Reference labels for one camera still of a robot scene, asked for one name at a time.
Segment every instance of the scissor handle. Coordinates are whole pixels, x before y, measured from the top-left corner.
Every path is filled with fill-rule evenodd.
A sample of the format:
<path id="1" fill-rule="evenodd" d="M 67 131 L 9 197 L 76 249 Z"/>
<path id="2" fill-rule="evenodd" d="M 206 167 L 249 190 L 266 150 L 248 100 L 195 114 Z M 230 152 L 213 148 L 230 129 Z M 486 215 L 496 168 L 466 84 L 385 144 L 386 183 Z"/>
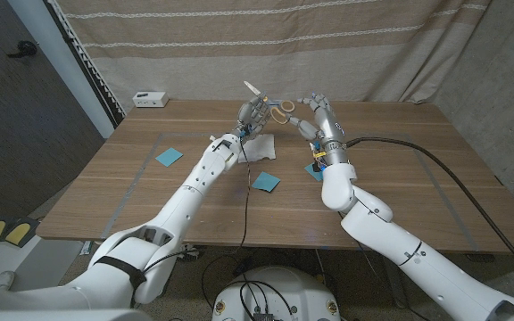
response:
<path id="1" fill-rule="evenodd" d="M 291 108 L 285 108 L 285 103 L 290 103 L 291 104 Z M 294 103 L 291 102 L 291 101 L 282 101 L 281 104 L 279 105 L 279 107 L 281 108 L 282 111 L 284 112 L 293 112 L 294 111 Z"/>
<path id="2" fill-rule="evenodd" d="M 277 119 L 277 117 L 275 117 L 275 112 L 277 114 L 279 114 L 280 116 L 283 117 L 283 120 L 279 120 Z M 270 110 L 270 113 L 271 113 L 271 117 L 273 118 L 273 120 L 275 120 L 277 123 L 281 124 L 281 125 L 285 125 L 289 120 L 286 118 L 286 115 L 284 112 L 282 112 L 277 106 L 275 107 L 271 107 L 271 110 Z"/>

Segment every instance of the striped fabric backdrop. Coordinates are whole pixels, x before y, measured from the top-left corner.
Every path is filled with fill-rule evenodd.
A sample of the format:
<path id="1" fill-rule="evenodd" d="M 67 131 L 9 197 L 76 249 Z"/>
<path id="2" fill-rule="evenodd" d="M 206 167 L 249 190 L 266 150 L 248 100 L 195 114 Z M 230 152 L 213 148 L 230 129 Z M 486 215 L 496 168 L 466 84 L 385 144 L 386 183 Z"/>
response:
<path id="1" fill-rule="evenodd" d="M 129 110 L 136 91 L 170 99 L 423 102 L 489 0 L 59 0 Z"/>

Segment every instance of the blue paper square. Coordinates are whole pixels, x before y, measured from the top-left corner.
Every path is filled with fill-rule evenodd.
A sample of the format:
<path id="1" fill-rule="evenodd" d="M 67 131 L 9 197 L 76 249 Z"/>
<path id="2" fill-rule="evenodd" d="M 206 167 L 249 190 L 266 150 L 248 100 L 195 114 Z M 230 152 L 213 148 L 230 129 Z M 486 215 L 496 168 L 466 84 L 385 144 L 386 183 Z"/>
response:
<path id="1" fill-rule="evenodd" d="M 178 158 L 182 157 L 182 153 L 176 151 L 173 148 L 170 148 L 168 151 L 163 152 L 160 156 L 156 157 L 156 160 L 162 163 L 165 167 L 171 165 L 174 161 L 177 161 Z"/>
<path id="2" fill-rule="evenodd" d="M 309 166 L 305 167 L 304 169 L 306 169 L 309 174 L 311 174 L 311 176 L 313 176 L 317 182 L 320 182 L 322 180 L 322 172 L 316 172 L 312 169 L 312 164 L 314 163 L 311 163 Z"/>
<path id="3" fill-rule="evenodd" d="M 275 186 L 277 186 L 278 182 L 280 182 L 280 181 L 281 181 L 280 179 L 278 179 L 270 174 L 261 172 L 260 175 L 257 177 L 257 179 L 255 179 L 255 181 L 253 182 L 252 187 L 261 189 L 263 191 L 270 192 L 273 190 L 273 188 L 275 188 Z"/>

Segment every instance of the door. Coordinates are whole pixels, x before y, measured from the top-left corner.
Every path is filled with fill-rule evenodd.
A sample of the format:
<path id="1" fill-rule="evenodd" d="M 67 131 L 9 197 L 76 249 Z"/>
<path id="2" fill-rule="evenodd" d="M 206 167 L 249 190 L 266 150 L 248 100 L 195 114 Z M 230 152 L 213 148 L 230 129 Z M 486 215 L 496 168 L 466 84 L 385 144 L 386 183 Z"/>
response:
<path id="1" fill-rule="evenodd" d="M 74 179 L 104 140 L 36 41 L 0 0 L 0 215 L 24 217 Z"/>

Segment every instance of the black strap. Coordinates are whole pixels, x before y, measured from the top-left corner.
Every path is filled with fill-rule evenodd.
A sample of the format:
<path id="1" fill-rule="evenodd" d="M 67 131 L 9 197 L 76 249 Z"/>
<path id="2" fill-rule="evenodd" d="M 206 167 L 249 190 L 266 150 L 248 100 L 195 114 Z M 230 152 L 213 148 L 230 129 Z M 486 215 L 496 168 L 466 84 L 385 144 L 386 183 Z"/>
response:
<path id="1" fill-rule="evenodd" d="M 123 260 L 116 259 L 113 257 L 103 256 L 102 258 L 98 259 L 96 263 L 103 263 L 108 264 L 109 266 L 115 267 L 119 269 L 120 271 L 126 273 L 128 277 L 130 278 L 130 283 L 132 284 L 132 287 L 134 288 L 134 292 L 142 284 L 146 281 L 146 277 L 142 273 L 141 270 L 133 267 L 132 265 L 126 263 Z"/>

